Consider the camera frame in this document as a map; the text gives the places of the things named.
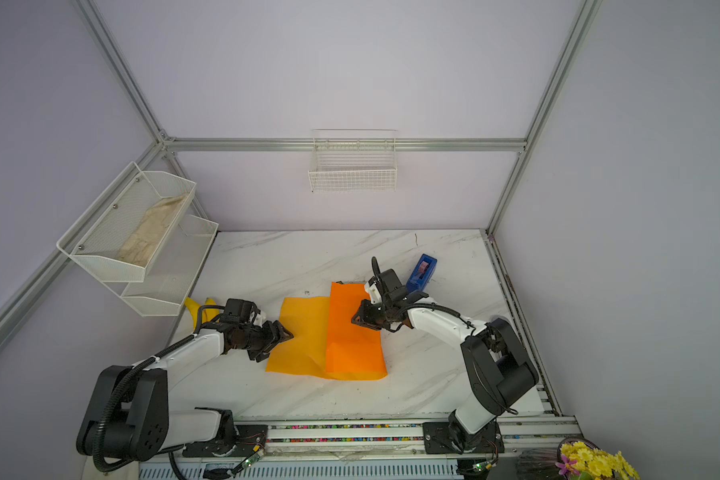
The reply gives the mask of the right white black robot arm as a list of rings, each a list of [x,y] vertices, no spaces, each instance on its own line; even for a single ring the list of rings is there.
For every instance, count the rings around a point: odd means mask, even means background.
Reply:
[[[424,292],[408,291],[392,269],[382,271],[373,262],[372,271],[364,285],[369,298],[352,316],[354,325],[390,333],[408,327],[457,348],[462,355],[471,393],[447,421],[423,425],[426,452],[500,453],[496,419],[515,414],[514,404],[539,382],[539,373],[510,322],[502,316],[488,321],[468,318]]]

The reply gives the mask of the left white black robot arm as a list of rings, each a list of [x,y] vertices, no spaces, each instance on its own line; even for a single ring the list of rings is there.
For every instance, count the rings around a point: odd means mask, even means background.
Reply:
[[[197,304],[195,325],[186,337],[131,365],[113,365],[97,378],[76,438],[79,454],[110,472],[157,455],[189,450],[231,456],[254,446],[228,409],[170,405],[172,390],[191,373],[231,351],[256,363],[294,335],[266,319],[252,301]]]

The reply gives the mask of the yellow banana right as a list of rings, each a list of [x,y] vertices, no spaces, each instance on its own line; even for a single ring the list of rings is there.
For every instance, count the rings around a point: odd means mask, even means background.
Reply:
[[[212,298],[205,300],[205,309],[202,314],[202,321],[204,323],[211,321],[219,312],[217,302]]]

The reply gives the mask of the yellow banana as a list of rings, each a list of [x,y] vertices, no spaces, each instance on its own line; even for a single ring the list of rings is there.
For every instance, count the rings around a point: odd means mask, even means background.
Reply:
[[[205,300],[205,309],[202,314],[202,321],[204,323],[211,321],[219,312],[217,302],[212,298]]]
[[[191,315],[192,330],[195,330],[197,328],[197,326],[201,323],[201,319],[199,318],[199,314],[198,314],[198,310],[201,307],[201,304],[196,302],[195,300],[191,299],[190,297],[187,297],[184,300],[184,306]]]

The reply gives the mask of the blue tape dispenser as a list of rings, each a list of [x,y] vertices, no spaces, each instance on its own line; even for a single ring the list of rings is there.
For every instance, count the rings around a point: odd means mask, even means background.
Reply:
[[[422,254],[406,282],[407,290],[409,292],[424,291],[435,272],[436,266],[436,258]]]

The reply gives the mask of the yellow banana left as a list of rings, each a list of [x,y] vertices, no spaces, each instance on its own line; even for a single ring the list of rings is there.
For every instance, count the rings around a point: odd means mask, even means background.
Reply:
[[[195,330],[197,328],[197,326],[201,323],[201,319],[199,318],[199,314],[198,314],[198,310],[201,307],[201,304],[196,302],[195,300],[191,299],[190,297],[187,297],[184,300],[184,306],[191,315],[192,330]]]

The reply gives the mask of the beige cloth in basket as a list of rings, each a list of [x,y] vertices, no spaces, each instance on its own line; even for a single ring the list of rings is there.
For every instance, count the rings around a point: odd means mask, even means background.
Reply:
[[[162,198],[149,207],[134,232],[126,239],[116,259],[146,267],[187,195]]]

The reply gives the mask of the yellow flower bouquet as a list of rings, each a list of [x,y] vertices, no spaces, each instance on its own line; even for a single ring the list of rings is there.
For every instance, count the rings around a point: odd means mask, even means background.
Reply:
[[[611,454],[582,440],[564,442],[555,466],[565,479],[640,479],[621,452]]]

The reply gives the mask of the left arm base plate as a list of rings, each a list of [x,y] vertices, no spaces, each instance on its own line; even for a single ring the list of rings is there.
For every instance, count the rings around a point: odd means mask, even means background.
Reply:
[[[264,449],[269,427],[266,424],[236,424],[229,434],[188,444],[181,455],[184,458],[245,458],[259,447]]]

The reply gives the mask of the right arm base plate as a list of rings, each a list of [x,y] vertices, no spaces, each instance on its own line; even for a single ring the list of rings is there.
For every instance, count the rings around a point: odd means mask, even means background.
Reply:
[[[456,421],[425,422],[422,432],[427,454],[498,455],[505,451],[496,421],[489,422],[475,434],[468,433]]]

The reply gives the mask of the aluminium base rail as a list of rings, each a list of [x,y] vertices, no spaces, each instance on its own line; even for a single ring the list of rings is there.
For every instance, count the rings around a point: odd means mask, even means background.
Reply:
[[[110,473],[112,479],[496,479],[526,452],[553,454],[583,434],[572,417],[500,418],[459,452],[433,419],[241,422],[239,443],[184,447]]]

